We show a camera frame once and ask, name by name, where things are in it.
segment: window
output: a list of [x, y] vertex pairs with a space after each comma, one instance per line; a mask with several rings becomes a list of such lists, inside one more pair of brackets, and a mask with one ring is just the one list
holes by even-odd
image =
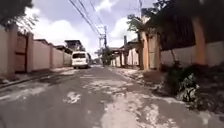
[[86, 58], [84, 53], [73, 54], [72, 58]]

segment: van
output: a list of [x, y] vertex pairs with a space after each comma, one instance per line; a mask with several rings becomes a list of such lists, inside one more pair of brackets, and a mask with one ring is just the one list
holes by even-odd
[[73, 52], [72, 66], [75, 68], [90, 68], [90, 57], [87, 52]]

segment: metal gate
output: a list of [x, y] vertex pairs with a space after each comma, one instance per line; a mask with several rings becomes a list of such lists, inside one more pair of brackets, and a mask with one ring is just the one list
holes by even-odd
[[27, 49], [28, 36], [18, 33], [17, 43], [15, 47], [15, 72], [27, 72]]

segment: sky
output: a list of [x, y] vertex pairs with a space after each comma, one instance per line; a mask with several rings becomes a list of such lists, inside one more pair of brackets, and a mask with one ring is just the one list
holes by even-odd
[[[99, 27], [100, 33], [103, 32], [101, 26], [107, 26], [107, 41], [110, 47], [122, 46], [124, 35], [127, 35], [128, 41], [136, 37], [134, 32], [127, 31], [127, 15], [140, 15], [139, 0], [80, 0], [86, 10], [78, 0], [72, 1], [82, 12], [88, 12], [92, 22]], [[142, 1], [143, 7], [150, 7], [155, 0]], [[33, 30], [35, 39], [44, 38], [54, 45], [64, 45], [64, 40], [79, 39], [92, 57], [96, 57], [94, 52], [99, 48], [99, 36], [92, 31], [69, 0], [33, 0], [33, 4], [34, 7], [27, 9], [26, 13], [39, 17]]]

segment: road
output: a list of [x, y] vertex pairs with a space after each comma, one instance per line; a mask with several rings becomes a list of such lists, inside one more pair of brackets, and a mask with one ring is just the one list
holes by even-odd
[[108, 68], [70, 70], [0, 91], [0, 128], [223, 128]]

